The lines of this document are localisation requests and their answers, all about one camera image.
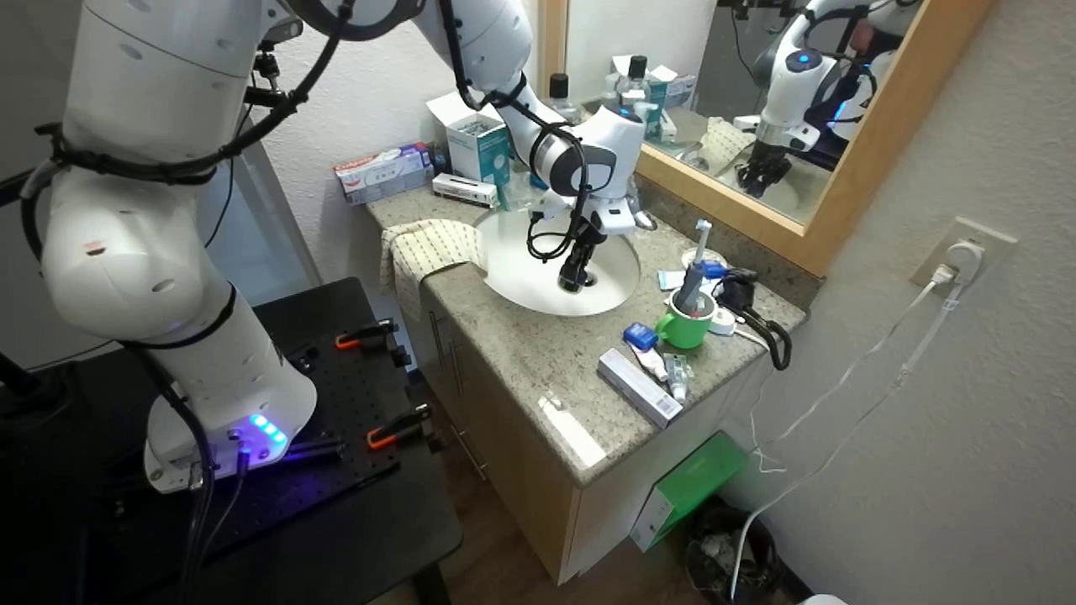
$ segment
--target bathroom sink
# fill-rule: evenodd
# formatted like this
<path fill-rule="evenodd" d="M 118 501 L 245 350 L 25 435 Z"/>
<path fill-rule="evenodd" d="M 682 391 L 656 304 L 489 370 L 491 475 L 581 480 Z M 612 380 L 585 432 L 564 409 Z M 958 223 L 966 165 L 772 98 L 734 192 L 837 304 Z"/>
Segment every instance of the bathroom sink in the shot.
<path fill-rule="evenodd" d="M 542 223 L 542 232 L 564 232 L 568 218 Z M 483 243 L 483 284 L 516 305 L 545 317 L 598 317 L 622 305 L 644 276 L 628 238 L 605 238 L 590 265 L 595 286 L 564 292 L 557 286 L 563 258 L 537 264 L 529 254 L 529 213 L 494 213 L 479 224 Z M 563 234 L 534 238 L 537 250 L 554 250 Z"/>

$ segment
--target wall outlet plate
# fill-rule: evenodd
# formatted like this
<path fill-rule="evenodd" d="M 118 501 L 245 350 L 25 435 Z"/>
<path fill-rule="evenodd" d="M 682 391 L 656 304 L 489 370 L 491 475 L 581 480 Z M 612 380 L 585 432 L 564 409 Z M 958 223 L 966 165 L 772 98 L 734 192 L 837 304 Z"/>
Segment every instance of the wall outlet plate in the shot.
<path fill-rule="evenodd" d="M 986 250 L 983 273 L 986 273 L 990 265 L 995 265 L 998 258 L 1006 258 L 1006 255 L 1020 246 L 1017 234 L 998 232 L 998 229 L 990 229 L 990 224 L 983 224 L 983 223 L 975 223 L 975 218 L 958 217 L 958 218 L 950 224 L 945 238 L 936 246 L 936 254 L 917 265 L 917 273 L 910 276 L 910 284 L 914 284 L 914 286 L 928 286 L 932 276 L 936 276 L 936 265 L 945 258 L 950 246 L 955 246 L 955 243 L 963 243 L 963 238 L 967 238 L 967 243 L 975 243 L 975 246 Z"/>

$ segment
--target green container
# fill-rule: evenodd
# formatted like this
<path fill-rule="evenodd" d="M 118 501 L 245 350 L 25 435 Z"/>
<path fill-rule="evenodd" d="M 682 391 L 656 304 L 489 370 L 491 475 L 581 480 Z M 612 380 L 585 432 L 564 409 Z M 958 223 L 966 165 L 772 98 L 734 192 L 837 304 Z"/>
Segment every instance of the green container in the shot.
<path fill-rule="evenodd" d="M 731 483 L 747 465 L 734 438 L 712 435 L 667 478 L 658 478 L 636 518 L 633 541 L 640 553 L 658 546 L 682 518 Z"/>
<path fill-rule="evenodd" d="M 694 352 L 707 344 L 712 314 L 707 317 L 682 317 L 672 304 L 667 305 L 667 317 L 658 318 L 656 332 L 661 348 Z"/>

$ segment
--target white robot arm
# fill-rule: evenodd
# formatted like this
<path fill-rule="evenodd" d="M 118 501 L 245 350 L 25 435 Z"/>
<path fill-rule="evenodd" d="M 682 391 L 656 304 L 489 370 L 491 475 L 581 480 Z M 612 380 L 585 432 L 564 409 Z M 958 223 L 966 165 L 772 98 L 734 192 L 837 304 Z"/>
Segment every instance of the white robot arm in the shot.
<path fill-rule="evenodd" d="M 325 50 L 268 118 L 241 130 L 255 50 L 297 18 L 329 33 Z M 315 391 L 208 264 L 194 229 L 202 181 L 297 110 L 340 41 L 381 37 L 404 19 L 422 25 L 470 94 L 497 105 L 520 159 L 557 196 L 577 200 L 568 264 L 581 270 L 590 250 L 618 229 L 644 125 L 601 115 L 576 130 L 549 128 L 557 115 L 520 80 L 530 26 L 518 0 L 85 0 L 56 156 L 29 180 L 53 171 L 43 234 L 36 192 L 25 206 L 29 250 L 70 325 L 146 350 L 173 373 L 206 432 L 215 478 L 236 475 L 238 457 L 276 465 L 310 425 Z M 185 413 L 159 401 L 146 445 L 151 489 L 197 489 L 197 465 Z"/>
<path fill-rule="evenodd" d="M 772 181 L 788 175 L 788 152 L 807 156 L 819 144 L 819 139 L 853 139 L 856 122 L 879 94 L 879 85 L 890 66 L 896 48 L 910 26 L 914 13 L 917 0 L 809 0 L 807 10 L 794 18 L 772 54 L 767 108 L 756 125 L 756 149 L 747 169 L 741 171 L 741 186 L 749 196 L 765 196 Z M 825 19 L 872 19 L 889 33 L 890 45 L 856 62 L 825 54 L 809 48 L 809 29 Z M 817 125 L 809 110 L 827 105 L 833 108 Z"/>

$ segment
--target wooden floor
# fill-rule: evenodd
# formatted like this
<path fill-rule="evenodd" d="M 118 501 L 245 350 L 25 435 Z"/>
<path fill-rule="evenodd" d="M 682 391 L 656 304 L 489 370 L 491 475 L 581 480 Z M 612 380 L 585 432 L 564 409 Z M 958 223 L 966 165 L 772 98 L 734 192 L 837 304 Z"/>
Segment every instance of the wooden floor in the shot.
<path fill-rule="evenodd" d="M 554 590 L 491 483 L 470 470 L 454 439 L 445 445 L 450 498 L 463 520 L 460 553 L 441 565 L 454 605 L 707 605 L 681 565 L 681 549 L 640 556 L 633 541 L 590 576 Z M 412 602 L 413 595 L 400 590 L 373 605 Z"/>

